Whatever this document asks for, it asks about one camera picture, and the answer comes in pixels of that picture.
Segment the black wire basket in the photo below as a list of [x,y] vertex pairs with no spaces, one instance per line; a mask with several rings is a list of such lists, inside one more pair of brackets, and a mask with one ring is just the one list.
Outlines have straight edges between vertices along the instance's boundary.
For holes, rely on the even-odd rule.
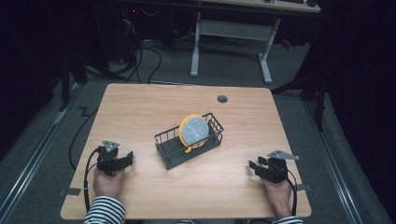
[[[170,170],[175,166],[199,156],[221,144],[223,128],[218,120],[212,113],[207,113],[202,117],[208,124],[209,135],[205,139],[192,143],[189,146],[184,146],[180,141],[178,136],[180,126],[154,135],[156,141],[155,146],[161,153],[167,170]],[[192,146],[198,147],[194,148],[191,152],[186,153],[185,151],[187,148]]]

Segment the hand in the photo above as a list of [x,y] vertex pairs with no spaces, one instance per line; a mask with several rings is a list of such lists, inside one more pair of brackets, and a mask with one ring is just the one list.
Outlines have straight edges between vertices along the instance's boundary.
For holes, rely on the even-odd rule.
[[98,169],[93,173],[93,190],[96,196],[108,196],[117,199],[121,192],[122,178],[125,170],[117,172],[115,176],[106,175]]
[[262,178],[262,183],[267,189],[268,200],[274,207],[276,217],[281,219],[283,217],[291,216],[289,208],[289,199],[291,195],[291,185],[288,180],[283,180],[278,184]]

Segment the cable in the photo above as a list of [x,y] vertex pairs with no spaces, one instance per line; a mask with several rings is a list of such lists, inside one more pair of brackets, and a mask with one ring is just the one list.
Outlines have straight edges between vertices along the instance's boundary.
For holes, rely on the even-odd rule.
[[189,31],[183,37],[181,37],[179,39],[175,39],[174,41],[178,41],[178,40],[182,40],[182,39],[186,39],[186,38],[190,38],[191,36],[194,36],[194,35],[190,35],[190,36],[188,36],[188,35],[191,33],[192,27],[194,26],[196,16],[197,16],[197,13],[195,12],[194,17],[192,18],[192,22],[191,22]]
[[[282,174],[281,170],[276,165],[274,165],[274,167],[279,171],[280,174]],[[291,183],[291,181],[288,177],[283,176],[283,175],[282,176],[289,182],[289,184],[291,186],[291,190],[293,191],[293,206],[291,208],[291,215],[295,217],[296,212],[297,212],[297,190],[296,190],[297,189],[297,180],[296,180],[296,177],[294,176],[294,174],[290,170],[288,170],[288,172],[291,174],[291,176],[293,176],[295,185],[293,185]]]
[[157,15],[157,13],[160,11],[160,9],[158,8],[157,11],[155,11],[155,12],[153,12],[153,13],[151,13],[151,14],[148,14],[148,13],[145,11],[145,9],[143,9],[142,7],[140,8],[140,10],[142,10],[142,11],[146,14],[146,16],[155,16],[155,15]]
[[158,51],[156,51],[154,49],[146,49],[146,50],[150,50],[150,51],[156,53],[160,57],[160,62],[157,64],[157,67],[155,67],[155,69],[148,76],[148,84],[149,84],[149,81],[151,80],[152,75],[154,75],[155,71],[157,71],[157,69],[160,67],[160,65],[161,65],[161,63],[163,61],[163,57],[161,56],[161,54]]
[[98,109],[96,109],[95,111],[93,111],[93,112],[85,119],[85,121],[81,124],[81,126],[79,126],[79,129],[78,129],[78,131],[76,132],[75,136],[73,137],[72,143],[70,144],[69,153],[68,153],[68,156],[69,156],[69,163],[70,163],[70,165],[72,166],[72,168],[73,168],[74,170],[76,170],[77,168],[76,168],[76,165],[75,165],[75,164],[73,163],[73,161],[72,161],[72,147],[73,147],[74,143],[76,142],[76,139],[77,139],[77,137],[78,137],[78,135],[79,135],[79,132],[81,132],[81,130],[82,130],[82,128],[84,127],[84,125],[88,122],[88,120],[90,120],[90,118],[92,118],[92,116],[93,116],[94,114],[96,114],[97,111],[98,111]]
[[92,156],[99,151],[99,147],[95,149],[90,157],[88,158],[87,165],[85,167],[85,174],[84,174],[84,201],[85,201],[85,208],[87,209],[87,213],[90,211],[90,195],[88,193],[88,172],[91,170],[90,163]]
[[291,208],[291,215],[295,217],[297,213],[297,180],[290,170],[288,170],[288,172],[293,176],[295,183],[295,185],[293,186],[290,179],[287,178],[289,184],[291,185],[291,189],[293,190],[293,207]]

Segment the black cable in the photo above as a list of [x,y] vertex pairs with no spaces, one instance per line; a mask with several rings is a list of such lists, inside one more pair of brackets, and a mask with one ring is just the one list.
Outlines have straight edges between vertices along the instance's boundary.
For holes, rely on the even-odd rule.
[[87,213],[90,211],[90,195],[88,193],[88,172],[91,170],[90,163],[92,156],[99,151],[99,147],[95,149],[90,157],[88,158],[87,165],[85,167],[85,174],[84,174],[84,201],[85,201],[85,208],[87,209]]
[[[129,79],[132,77],[132,75],[134,74],[134,72],[137,71],[137,68],[142,63],[142,58],[143,58],[143,53],[142,53],[142,47],[140,45],[140,59],[139,59],[139,63],[134,67],[134,71],[132,71],[132,73],[125,79],[124,83],[127,83],[129,81]],[[139,83],[142,83],[142,80],[140,79],[139,75],[137,75],[137,79],[138,79]]]
[[[276,165],[274,165],[274,167],[282,175],[281,170]],[[283,175],[282,176],[289,182],[289,184],[291,186],[291,190],[293,191],[293,206],[291,208],[291,215],[295,217],[296,213],[297,213],[297,190],[296,190],[297,189],[297,180],[296,180],[296,177],[294,176],[294,174],[290,170],[288,170],[288,172],[291,174],[291,176],[293,176],[295,186],[291,183],[290,179],[288,179],[286,176],[283,176]]]
[[154,50],[154,49],[146,49],[146,50],[150,50],[150,51],[156,53],[156,54],[160,57],[160,62],[157,64],[157,67],[155,67],[155,69],[154,69],[154,70],[151,72],[151,74],[148,76],[148,84],[149,84],[152,75],[153,75],[153,74],[155,73],[155,71],[157,71],[157,69],[160,67],[160,65],[161,65],[161,63],[162,63],[162,61],[163,61],[163,57],[161,56],[161,54],[160,54],[158,51],[156,51],[156,50]]
[[293,190],[293,207],[291,208],[291,215],[296,216],[297,213],[297,180],[293,173],[288,170],[288,172],[293,176],[295,185],[291,183],[291,181],[287,178],[289,184],[291,185],[291,189]]
[[69,153],[68,153],[68,156],[69,156],[69,163],[70,163],[70,165],[72,166],[72,168],[73,168],[74,170],[76,170],[77,168],[76,168],[76,165],[75,165],[75,164],[73,163],[73,161],[72,161],[72,147],[73,147],[74,143],[76,142],[76,139],[77,139],[77,137],[78,137],[79,132],[81,132],[81,130],[82,130],[82,128],[84,127],[84,125],[88,122],[88,120],[90,120],[90,118],[91,118],[94,114],[96,114],[97,111],[98,111],[98,109],[96,109],[95,111],[93,111],[93,112],[85,119],[85,121],[81,124],[81,126],[79,126],[79,129],[78,129],[78,131],[76,132],[75,136],[73,137],[72,143],[70,144]]

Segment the black and white striped shirt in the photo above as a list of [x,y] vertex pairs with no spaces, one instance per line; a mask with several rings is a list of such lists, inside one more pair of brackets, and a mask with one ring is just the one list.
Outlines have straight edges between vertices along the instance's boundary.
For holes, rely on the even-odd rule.
[[107,196],[96,197],[84,224],[106,223],[121,224],[125,216],[125,207],[117,199]]
[[273,224],[303,224],[303,220],[299,217],[284,217]]

